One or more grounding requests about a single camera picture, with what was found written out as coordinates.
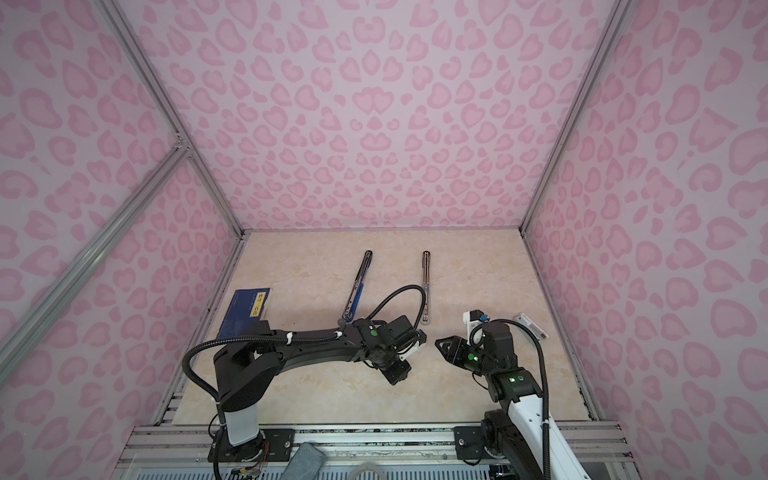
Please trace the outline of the blue black stapler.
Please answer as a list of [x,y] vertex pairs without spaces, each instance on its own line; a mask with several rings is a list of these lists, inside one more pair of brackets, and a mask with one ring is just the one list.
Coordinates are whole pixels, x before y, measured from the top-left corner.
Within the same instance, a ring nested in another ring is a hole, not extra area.
[[355,280],[353,282],[352,290],[350,292],[346,306],[342,312],[341,319],[345,323],[351,323],[354,320],[354,316],[359,304],[359,300],[362,295],[364,280],[370,268],[370,265],[372,263],[372,259],[373,259],[373,251],[366,250],[363,255],[363,259],[358,269]]

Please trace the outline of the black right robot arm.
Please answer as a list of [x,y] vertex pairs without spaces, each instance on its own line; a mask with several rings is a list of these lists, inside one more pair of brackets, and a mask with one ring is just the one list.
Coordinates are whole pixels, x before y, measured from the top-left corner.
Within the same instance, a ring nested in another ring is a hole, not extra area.
[[[538,378],[519,364],[512,327],[532,341]],[[551,415],[544,352],[530,328],[517,320],[488,320],[472,327],[466,339],[445,337],[435,346],[449,364],[486,380],[486,391],[499,408],[484,414],[479,450],[509,463],[506,479],[590,477]]]

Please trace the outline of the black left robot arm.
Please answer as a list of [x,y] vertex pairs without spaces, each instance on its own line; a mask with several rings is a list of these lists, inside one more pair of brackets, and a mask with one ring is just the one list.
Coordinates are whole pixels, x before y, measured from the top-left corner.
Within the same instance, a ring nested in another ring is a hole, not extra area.
[[290,332],[264,321],[251,336],[233,338],[214,355],[218,410],[229,444],[256,441],[261,429],[257,404],[284,371],[328,362],[363,362],[395,385],[407,378],[407,357],[427,336],[406,316],[392,321],[358,319],[335,329]]

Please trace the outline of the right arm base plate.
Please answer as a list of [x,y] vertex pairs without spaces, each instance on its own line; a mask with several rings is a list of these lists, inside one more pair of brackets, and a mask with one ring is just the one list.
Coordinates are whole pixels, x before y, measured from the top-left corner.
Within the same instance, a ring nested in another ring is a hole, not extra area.
[[478,465],[490,460],[486,437],[481,425],[456,426],[453,428],[456,457],[469,464]]

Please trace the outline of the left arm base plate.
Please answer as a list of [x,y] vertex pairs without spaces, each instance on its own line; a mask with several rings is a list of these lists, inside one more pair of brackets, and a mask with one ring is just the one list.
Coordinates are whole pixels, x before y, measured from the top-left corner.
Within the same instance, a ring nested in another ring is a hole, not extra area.
[[215,435],[207,460],[210,463],[287,462],[294,438],[294,429],[266,429],[255,439],[233,446],[224,431]]

